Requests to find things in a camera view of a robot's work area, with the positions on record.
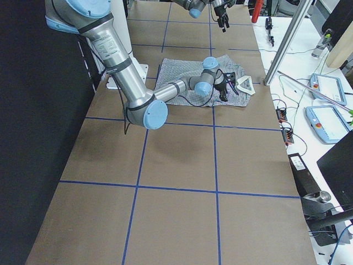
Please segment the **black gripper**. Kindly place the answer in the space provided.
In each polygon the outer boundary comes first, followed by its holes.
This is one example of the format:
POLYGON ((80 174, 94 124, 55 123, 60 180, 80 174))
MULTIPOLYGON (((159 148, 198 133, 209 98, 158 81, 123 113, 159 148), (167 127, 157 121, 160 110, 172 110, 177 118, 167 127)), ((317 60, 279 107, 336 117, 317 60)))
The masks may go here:
POLYGON ((218 77, 216 77, 214 88, 220 93, 220 100, 227 102, 227 81, 224 78, 224 74, 221 73, 218 77))
POLYGON ((215 7, 215 13, 217 16, 218 26, 225 32, 225 28, 229 28, 229 17, 227 15, 227 4, 222 4, 215 7))

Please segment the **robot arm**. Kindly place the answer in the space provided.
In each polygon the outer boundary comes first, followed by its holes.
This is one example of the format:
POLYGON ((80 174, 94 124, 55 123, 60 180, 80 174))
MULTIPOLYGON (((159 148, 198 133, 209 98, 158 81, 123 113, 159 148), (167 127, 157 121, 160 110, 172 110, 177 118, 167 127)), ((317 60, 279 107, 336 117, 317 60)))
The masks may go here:
POLYGON ((123 1, 45 1, 45 8, 49 28, 86 37, 93 44, 107 74, 127 99, 124 116, 131 124, 158 129, 168 116, 167 101, 187 90, 206 96, 214 88, 226 87, 218 61, 208 57, 199 76, 182 77, 155 91, 148 89, 136 59, 129 54, 123 1))
POLYGON ((195 19, 201 15, 207 5, 210 5, 211 18, 214 22, 217 22, 223 33, 229 28, 227 8, 231 8, 235 5, 235 1, 226 0, 172 0, 172 2, 183 7, 189 12, 189 15, 195 19))

